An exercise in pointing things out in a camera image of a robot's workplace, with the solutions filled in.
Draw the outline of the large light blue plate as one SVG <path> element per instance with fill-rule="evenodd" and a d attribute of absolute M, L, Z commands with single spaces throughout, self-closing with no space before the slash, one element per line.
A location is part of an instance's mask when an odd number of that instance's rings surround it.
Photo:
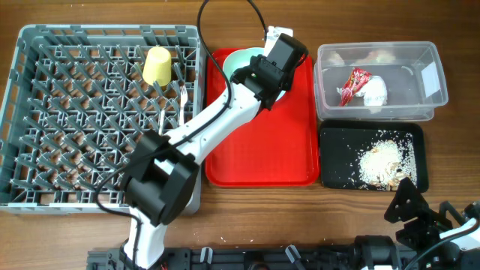
<path fill-rule="evenodd" d="M 255 82 L 252 82 L 252 83 L 247 83 L 245 84 L 244 82 L 234 82 L 235 84 L 242 84 L 245 88 L 249 89 L 250 92 L 254 92 L 254 90 L 258 90 L 259 88 L 257 87 L 258 85 L 255 83 Z M 276 100 L 275 102 L 281 100 L 283 98 L 283 96 L 286 94 L 287 91 L 285 90 L 282 90 L 279 92 L 279 95 L 276 97 Z"/>

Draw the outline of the yellow plastic cup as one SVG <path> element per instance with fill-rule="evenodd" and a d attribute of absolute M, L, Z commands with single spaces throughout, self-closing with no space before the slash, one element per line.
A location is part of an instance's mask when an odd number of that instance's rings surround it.
<path fill-rule="evenodd" d="M 172 56 L 168 49 L 162 46 L 152 47 L 147 54 L 142 72 L 144 81 L 153 86 L 166 86 L 172 79 Z"/>

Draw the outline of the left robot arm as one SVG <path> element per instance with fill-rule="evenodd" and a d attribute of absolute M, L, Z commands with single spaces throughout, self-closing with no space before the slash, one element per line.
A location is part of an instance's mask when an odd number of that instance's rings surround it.
<path fill-rule="evenodd" d="M 233 131 L 272 108 L 292 85 L 296 66 L 273 52 L 236 51 L 220 68 L 225 89 L 213 103 L 163 135 L 153 130 L 142 135 L 121 180 L 132 218 L 122 251 L 133 267 L 158 263 L 168 225 L 193 199 L 202 162 Z"/>

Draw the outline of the red snack wrapper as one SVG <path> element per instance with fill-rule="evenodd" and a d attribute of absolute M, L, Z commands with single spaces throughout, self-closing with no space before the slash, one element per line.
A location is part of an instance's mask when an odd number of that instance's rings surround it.
<path fill-rule="evenodd" d="M 349 78 L 344 83 L 342 88 L 339 88 L 340 93 L 340 107 L 345 107 L 361 88 L 371 79 L 372 73 L 363 70 L 359 67 L 354 67 Z"/>

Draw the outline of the white plastic fork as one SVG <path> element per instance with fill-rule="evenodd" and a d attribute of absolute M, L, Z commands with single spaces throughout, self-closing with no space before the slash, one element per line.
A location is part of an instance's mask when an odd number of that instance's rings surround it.
<path fill-rule="evenodd" d="M 185 105 L 188 102 L 188 91 L 185 84 L 180 86 L 180 110 L 178 115 L 178 124 L 183 125 L 185 123 Z"/>

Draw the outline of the white plastic spoon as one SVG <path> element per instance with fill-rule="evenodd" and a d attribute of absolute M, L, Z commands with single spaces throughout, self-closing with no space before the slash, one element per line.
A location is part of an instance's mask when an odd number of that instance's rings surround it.
<path fill-rule="evenodd" d="M 164 131 L 164 119 L 165 119 L 166 111 L 165 109 L 160 110 L 160 115 L 158 118 L 158 134 L 162 135 Z"/>

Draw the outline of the white napkin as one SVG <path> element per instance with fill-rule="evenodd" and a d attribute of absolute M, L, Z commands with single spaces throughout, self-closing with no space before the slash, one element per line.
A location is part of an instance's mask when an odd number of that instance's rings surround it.
<path fill-rule="evenodd" d="M 387 96 L 384 80 L 380 76 L 372 76 L 353 98 L 362 98 L 366 107 L 374 107 L 386 105 Z"/>

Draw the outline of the rice food leftovers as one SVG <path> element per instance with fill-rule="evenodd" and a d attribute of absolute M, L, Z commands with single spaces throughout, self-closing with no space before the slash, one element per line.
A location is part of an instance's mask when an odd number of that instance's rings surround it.
<path fill-rule="evenodd" d="M 346 182 L 361 190 L 396 191 L 403 179 L 418 182 L 413 135 L 399 130 L 364 130 L 367 141 L 346 163 Z"/>

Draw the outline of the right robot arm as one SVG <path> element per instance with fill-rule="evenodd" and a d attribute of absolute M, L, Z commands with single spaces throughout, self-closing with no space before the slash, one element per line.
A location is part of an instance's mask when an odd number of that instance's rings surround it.
<path fill-rule="evenodd" d="M 409 178 L 400 181 L 384 219 L 403 222 L 395 240 L 382 235 L 357 236 L 349 249 L 354 269 L 454 269 L 462 257 L 479 250 L 479 201 L 458 212 L 448 201 L 430 208 Z"/>

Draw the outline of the light green bowl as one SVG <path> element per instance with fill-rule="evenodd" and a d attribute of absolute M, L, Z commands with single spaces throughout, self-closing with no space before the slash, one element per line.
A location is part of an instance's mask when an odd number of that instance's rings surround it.
<path fill-rule="evenodd" d="M 247 49 L 239 49 L 230 53 L 223 62 L 223 72 L 228 80 L 230 80 L 234 71 L 250 64 L 252 56 L 262 55 L 264 49 L 261 47 L 251 47 Z"/>

